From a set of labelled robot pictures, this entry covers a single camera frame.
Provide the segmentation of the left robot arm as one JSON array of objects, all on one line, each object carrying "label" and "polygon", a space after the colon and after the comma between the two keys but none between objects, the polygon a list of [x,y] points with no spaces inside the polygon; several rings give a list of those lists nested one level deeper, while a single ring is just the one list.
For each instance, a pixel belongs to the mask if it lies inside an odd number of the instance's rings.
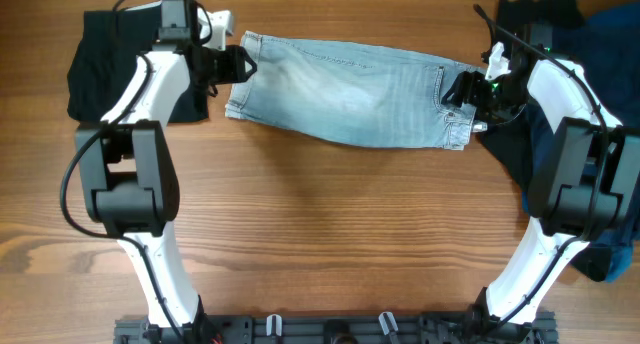
[{"label": "left robot arm", "polygon": [[148,314],[117,343],[219,343],[178,249],[174,220],[180,205],[177,174],[165,128],[189,87],[214,96],[220,85],[248,81],[257,65],[230,45],[234,17],[209,12],[194,0],[161,0],[160,24],[136,56],[136,69],[115,105],[95,124],[80,125],[76,153],[60,188],[67,223],[89,235],[67,207],[71,174],[80,173],[88,216],[103,225],[99,238],[117,242],[136,272]]}]

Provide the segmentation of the dark blue garment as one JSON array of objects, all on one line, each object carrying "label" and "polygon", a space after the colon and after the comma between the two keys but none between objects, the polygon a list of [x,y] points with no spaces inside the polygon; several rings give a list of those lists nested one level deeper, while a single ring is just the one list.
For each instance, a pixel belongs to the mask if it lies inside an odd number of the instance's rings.
[{"label": "dark blue garment", "polygon": [[[500,24],[516,31],[529,24],[551,28],[551,47],[577,59],[597,97],[623,125],[639,127],[639,4],[584,18],[576,0],[524,0],[500,11]],[[613,282],[630,268],[639,241],[639,191],[623,224],[605,231],[574,260],[596,282]]]}]

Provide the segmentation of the folded black shorts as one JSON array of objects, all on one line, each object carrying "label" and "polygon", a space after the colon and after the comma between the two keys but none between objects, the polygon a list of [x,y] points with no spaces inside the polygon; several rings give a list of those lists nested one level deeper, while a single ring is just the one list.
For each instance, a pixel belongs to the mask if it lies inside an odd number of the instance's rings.
[{"label": "folded black shorts", "polygon": [[83,37],[67,74],[67,113],[97,122],[118,102],[137,68],[137,55],[149,51],[161,24],[159,3],[113,13],[84,13]]}]

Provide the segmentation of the black garment under pile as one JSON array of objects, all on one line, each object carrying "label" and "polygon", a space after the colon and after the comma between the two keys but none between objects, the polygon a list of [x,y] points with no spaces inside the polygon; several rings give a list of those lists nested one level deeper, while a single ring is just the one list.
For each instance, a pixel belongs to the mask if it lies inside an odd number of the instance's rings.
[{"label": "black garment under pile", "polygon": [[[535,22],[561,29],[577,29],[585,23],[577,0],[499,0],[495,20],[510,32]],[[532,105],[513,121],[491,127],[479,136],[479,141],[526,195],[535,166],[546,154],[546,145],[552,138],[542,110]],[[612,282],[629,266],[628,259],[619,258],[625,254],[614,247],[613,234],[604,233],[578,254],[572,265],[595,282]]]}]

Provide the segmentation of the light blue denim shorts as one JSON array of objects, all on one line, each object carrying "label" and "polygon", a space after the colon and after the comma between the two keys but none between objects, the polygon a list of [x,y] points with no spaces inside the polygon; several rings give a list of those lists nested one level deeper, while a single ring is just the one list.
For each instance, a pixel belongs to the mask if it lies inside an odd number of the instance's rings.
[{"label": "light blue denim shorts", "polygon": [[487,126],[470,104],[443,98],[473,66],[448,58],[352,42],[246,32],[257,71],[233,85],[229,118],[369,148],[461,150]]}]

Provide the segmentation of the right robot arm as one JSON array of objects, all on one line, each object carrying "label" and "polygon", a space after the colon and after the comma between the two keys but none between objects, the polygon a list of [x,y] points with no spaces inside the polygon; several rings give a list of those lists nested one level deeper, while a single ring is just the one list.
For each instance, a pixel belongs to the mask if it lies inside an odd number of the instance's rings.
[{"label": "right robot arm", "polygon": [[483,288],[459,324],[477,341],[523,341],[538,306],[569,262],[621,225],[639,176],[639,133],[601,104],[581,65],[515,34],[511,55],[498,40],[483,53],[485,73],[464,72],[445,104],[471,104],[485,121],[505,124],[529,103],[553,133],[526,196],[528,227],[502,273]]}]

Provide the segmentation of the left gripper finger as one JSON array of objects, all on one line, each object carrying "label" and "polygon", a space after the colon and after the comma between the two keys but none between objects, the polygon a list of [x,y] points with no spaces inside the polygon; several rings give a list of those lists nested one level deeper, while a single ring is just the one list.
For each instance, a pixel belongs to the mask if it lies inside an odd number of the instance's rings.
[{"label": "left gripper finger", "polygon": [[238,69],[237,73],[235,74],[235,79],[234,79],[234,83],[235,84],[239,84],[239,83],[245,83],[247,82],[255,73],[257,72],[257,67],[253,66],[253,67],[249,67],[248,69],[244,68],[244,69]]},{"label": "left gripper finger", "polygon": [[254,59],[251,57],[251,55],[248,53],[248,51],[242,47],[242,46],[237,46],[235,48],[236,51],[236,57],[238,59],[238,61],[242,64],[242,67],[245,70],[256,70],[257,69],[257,64],[254,61]]}]

